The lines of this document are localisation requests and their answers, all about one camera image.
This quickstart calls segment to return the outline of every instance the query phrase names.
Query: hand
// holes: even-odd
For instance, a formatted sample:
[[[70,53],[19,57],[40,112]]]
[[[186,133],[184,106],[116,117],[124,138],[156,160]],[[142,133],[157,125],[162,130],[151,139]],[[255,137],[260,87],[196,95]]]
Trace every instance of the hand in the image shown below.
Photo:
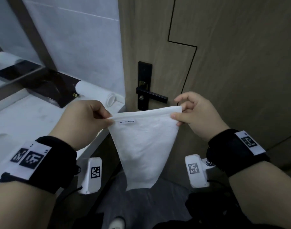
[[[212,103],[200,94],[186,92],[174,99],[176,102],[181,100],[188,100],[181,104],[183,112],[171,114],[172,119],[180,121],[178,126],[189,124],[193,132],[205,141],[229,129]]]
[[[89,145],[98,132],[113,124],[111,114],[97,100],[70,103],[49,136],[56,137],[78,151]]]

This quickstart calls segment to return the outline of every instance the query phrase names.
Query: white shoe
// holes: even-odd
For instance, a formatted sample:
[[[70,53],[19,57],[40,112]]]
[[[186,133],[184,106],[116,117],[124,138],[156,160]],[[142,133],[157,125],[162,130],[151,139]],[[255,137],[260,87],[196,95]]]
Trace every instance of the white shoe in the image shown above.
[[[121,217],[116,217],[109,224],[108,229],[125,229],[125,221]]]

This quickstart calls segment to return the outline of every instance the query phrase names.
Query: white towel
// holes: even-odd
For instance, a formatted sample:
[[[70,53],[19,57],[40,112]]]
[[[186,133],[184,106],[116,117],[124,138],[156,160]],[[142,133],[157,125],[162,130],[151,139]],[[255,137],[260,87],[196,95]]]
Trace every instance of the white towel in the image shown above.
[[[117,113],[109,127],[127,179],[127,191],[151,188],[158,180],[175,141],[178,126],[172,112],[181,106]]]

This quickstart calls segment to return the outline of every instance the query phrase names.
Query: wrist strap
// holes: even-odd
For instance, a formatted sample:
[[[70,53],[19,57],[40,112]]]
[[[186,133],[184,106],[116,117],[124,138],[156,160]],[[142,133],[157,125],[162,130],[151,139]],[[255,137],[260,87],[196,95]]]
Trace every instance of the wrist strap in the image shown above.
[[[238,132],[233,128],[225,130],[208,143],[207,158],[220,170],[225,171],[228,177],[258,162],[270,161],[264,153],[254,155],[247,144],[235,134]],[[248,134],[246,135],[251,139],[248,139],[249,141],[256,144],[254,146],[259,146]]]
[[[13,171],[12,173],[3,173],[0,182],[19,181],[46,190],[53,194],[60,187],[68,187],[73,179],[73,176],[78,173],[78,167],[76,165],[76,152],[67,143],[52,136],[40,137],[36,140],[36,142],[51,148],[40,161],[39,165],[36,168],[34,167],[35,171],[29,179],[24,176],[25,173],[22,175],[21,173],[17,175]],[[29,172],[30,167],[26,167],[24,164],[28,154],[31,152],[33,151],[29,148],[29,150],[24,152],[21,156],[21,159],[18,161],[19,164],[16,161],[15,165],[24,166],[23,169],[25,169],[26,172]],[[15,156],[11,159],[9,166],[12,165],[11,162],[13,162]]]

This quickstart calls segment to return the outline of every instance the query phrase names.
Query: wooden door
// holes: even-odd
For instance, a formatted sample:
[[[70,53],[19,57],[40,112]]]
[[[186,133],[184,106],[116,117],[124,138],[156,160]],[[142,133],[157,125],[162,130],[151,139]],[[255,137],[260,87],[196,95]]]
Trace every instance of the wooden door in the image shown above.
[[[151,91],[169,97],[150,109],[195,91],[266,149],[291,136],[291,0],[119,0],[119,13],[128,111],[143,61]],[[182,126],[162,177],[189,187],[184,157],[206,149]]]

